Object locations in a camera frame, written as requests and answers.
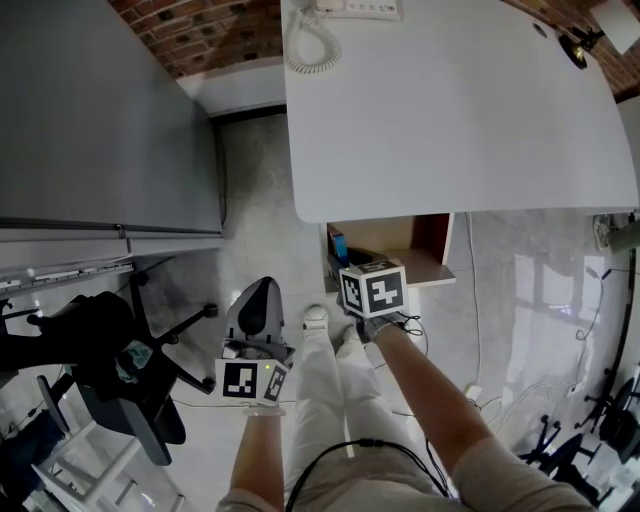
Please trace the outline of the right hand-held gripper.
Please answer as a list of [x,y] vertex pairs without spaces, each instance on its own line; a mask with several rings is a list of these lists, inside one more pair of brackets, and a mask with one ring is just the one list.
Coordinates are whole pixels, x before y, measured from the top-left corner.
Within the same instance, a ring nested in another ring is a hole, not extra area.
[[362,265],[344,266],[328,256],[330,273],[338,289],[337,302],[346,315],[355,318],[363,343],[377,332],[401,322],[407,308],[408,286],[405,266],[398,259],[378,259]]

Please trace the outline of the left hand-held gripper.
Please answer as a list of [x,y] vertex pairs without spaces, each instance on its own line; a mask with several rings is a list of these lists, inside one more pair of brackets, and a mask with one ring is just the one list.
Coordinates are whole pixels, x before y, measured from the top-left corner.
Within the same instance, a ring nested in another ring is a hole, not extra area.
[[263,277],[229,308],[216,395],[248,406],[277,406],[295,349],[283,337],[284,310],[277,281]]

